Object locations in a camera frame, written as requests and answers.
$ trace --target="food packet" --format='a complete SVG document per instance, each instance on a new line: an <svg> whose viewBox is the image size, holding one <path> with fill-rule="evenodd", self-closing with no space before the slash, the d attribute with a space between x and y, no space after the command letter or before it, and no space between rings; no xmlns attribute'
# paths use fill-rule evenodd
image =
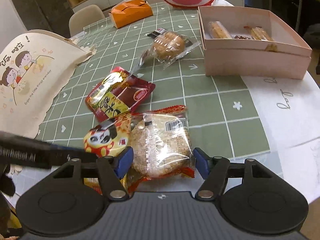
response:
<svg viewBox="0 0 320 240"><path fill-rule="evenodd" d="M98 157L118 156L128 144L131 119L128 113L97 125L84 137L84 150Z"/></svg>
<svg viewBox="0 0 320 240"><path fill-rule="evenodd" d="M155 89L121 67L116 67L86 97L85 102L99 122L133 112Z"/></svg>
<svg viewBox="0 0 320 240"><path fill-rule="evenodd" d="M274 41L273 38L271 38L268 33L262 29L261 27L250 27L245 26L244 27L252 36L254 40L259 41Z"/></svg>
<svg viewBox="0 0 320 240"><path fill-rule="evenodd" d="M199 45L199 41L192 43L185 35L166 31L155 38L150 48L143 52L142 57L153 57L167 68Z"/></svg>
<svg viewBox="0 0 320 240"><path fill-rule="evenodd" d="M125 190L128 191L127 186L127 175L123 177L123 179L120 180L122 186ZM100 195L102 195L101 187L99 185L98 178L84 178L84 184L90 188L93 188L96 192L98 192Z"/></svg>
<svg viewBox="0 0 320 240"><path fill-rule="evenodd" d="M221 22L209 22L209 32L213 39L232 39Z"/></svg>
<svg viewBox="0 0 320 240"><path fill-rule="evenodd" d="M186 174L194 178L195 159L190 146L190 135L185 106L135 114L135 127L129 136L134 156L128 191L141 181Z"/></svg>

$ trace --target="black cabinet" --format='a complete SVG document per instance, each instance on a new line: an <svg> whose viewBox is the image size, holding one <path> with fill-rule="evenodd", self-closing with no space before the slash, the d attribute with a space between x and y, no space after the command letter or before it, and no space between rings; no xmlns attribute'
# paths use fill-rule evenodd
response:
<svg viewBox="0 0 320 240"><path fill-rule="evenodd" d="M43 29L69 38L73 11L67 0L12 0L28 30Z"/></svg>

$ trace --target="barcode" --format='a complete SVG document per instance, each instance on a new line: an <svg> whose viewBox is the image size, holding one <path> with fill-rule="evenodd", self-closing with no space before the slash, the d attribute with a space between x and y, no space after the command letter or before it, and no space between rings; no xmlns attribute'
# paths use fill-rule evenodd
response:
<svg viewBox="0 0 320 240"><path fill-rule="evenodd" d="M187 126L187 119L186 118L179 118L175 121L169 121L165 123L165 130L168 131L173 131L178 128L182 127L188 127Z"/></svg>

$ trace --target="red snack package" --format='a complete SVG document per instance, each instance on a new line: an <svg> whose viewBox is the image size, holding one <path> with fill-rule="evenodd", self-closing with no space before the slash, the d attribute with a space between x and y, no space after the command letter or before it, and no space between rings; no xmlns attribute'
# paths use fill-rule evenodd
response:
<svg viewBox="0 0 320 240"><path fill-rule="evenodd" d="M156 85L116 67L87 96L85 102L99 122L134 112Z"/></svg>

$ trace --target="green checkered tablecloth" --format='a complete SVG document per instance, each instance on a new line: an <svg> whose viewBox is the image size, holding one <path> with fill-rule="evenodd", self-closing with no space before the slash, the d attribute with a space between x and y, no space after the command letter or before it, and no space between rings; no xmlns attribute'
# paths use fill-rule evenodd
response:
<svg viewBox="0 0 320 240"><path fill-rule="evenodd" d="M98 45L97 53L79 65L69 83L55 97L40 125L37 139L69 147L83 147L83 137L97 125L84 103L89 92L110 70L126 70L137 63L153 39L147 33L165 28L200 40L196 10L176 10L165 3L152 6L154 15L121 29L110 19L87 26L79 46ZM207 154L234 158L269 152L269 144L250 93L240 76L206 77L202 47L167 69L155 60L139 71L156 84L138 112L173 105L188 107L192 147Z"/></svg>

